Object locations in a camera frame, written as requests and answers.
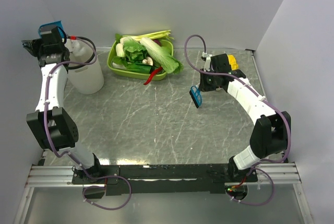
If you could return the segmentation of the blue dustpan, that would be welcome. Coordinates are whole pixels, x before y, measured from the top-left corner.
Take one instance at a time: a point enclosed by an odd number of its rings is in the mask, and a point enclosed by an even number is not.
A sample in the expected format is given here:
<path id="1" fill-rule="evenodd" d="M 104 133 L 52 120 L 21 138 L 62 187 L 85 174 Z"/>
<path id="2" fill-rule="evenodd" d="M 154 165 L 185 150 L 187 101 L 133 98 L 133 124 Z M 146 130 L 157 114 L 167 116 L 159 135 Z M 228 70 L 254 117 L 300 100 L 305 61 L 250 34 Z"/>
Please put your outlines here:
<path id="1" fill-rule="evenodd" d="M 41 25 L 39 28 L 38 28 L 38 34 L 39 34 L 39 37 L 41 37 L 41 32 L 42 32 L 42 29 L 45 28 L 45 27 L 57 27 L 58 28 L 58 31 L 63 39 L 63 41 L 65 42 L 65 40 L 67 39 L 67 36 L 66 36 L 66 33 L 64 31 L 64 28 L 63 28 L 63 25 L 62 25 L 62 21 L 61 20 L 58 20 L 58 21 L 54 21 L 54 22 L 50 22 L 50 23 L 46 23 L 46 24 L 43 24 Z"/>

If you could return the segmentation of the blue hand brush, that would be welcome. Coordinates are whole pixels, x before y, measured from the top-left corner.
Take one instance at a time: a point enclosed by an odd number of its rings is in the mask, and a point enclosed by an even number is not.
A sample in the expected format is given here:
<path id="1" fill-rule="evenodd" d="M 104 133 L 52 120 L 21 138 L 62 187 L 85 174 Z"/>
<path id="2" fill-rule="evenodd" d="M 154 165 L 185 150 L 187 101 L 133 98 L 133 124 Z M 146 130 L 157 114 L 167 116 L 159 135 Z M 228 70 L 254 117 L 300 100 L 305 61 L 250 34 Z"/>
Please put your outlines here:
<path id="1" fill-rule="evenodd" d="M 196 108 L 199 108 L 202 104 L 202 96 L 197 86 L 191 86 L 189 94 Z"/>

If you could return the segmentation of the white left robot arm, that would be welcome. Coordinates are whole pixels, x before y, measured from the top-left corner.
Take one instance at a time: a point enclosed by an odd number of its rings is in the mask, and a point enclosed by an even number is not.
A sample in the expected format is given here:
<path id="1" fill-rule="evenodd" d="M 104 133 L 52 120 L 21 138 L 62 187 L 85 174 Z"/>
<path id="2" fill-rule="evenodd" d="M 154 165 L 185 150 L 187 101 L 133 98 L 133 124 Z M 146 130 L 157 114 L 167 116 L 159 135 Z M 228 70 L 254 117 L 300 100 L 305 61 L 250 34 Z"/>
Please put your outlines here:
<path id="1" fill-rule="evenodd" d="M 23 48 L 38 59 L 42 73 L 39 102 L 35 111 L 27 114 L 26 121 L 42 149 L 52 151 L 58 158 L 69 157 L 79 177 L 98 183 L 103 177 L 100 162 L 80 144 L 77 125 L 63 106 L 68 70 L 81 65 L 70 60 L 65 46 L 72 38 L 61 27 L 48 24 L 40 27 L 38 39 L 22 41 Z"/>

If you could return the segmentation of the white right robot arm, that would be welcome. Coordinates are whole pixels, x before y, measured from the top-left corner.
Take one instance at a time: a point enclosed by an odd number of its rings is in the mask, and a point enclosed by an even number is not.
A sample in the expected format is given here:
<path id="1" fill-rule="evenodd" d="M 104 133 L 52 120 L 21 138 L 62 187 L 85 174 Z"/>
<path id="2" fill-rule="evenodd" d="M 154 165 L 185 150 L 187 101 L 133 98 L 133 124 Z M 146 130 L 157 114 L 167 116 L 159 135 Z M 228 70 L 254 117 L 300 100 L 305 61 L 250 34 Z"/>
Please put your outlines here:
<path id="1" fill-rule="evenodd" d="M 254 125 L 248 146 L 229 159 L 229 178 L 240 181 L 260 160 L 287 149 L 291 117 L 287 112 L 278 114 L 265 103 L 265 97 L 250 84 L 233 55 L 203 52 L 201 58 L 205 64 L 195 92 L 196 105 L 201 105 L 201 92 L 223 89 L 241 105 Z"/>

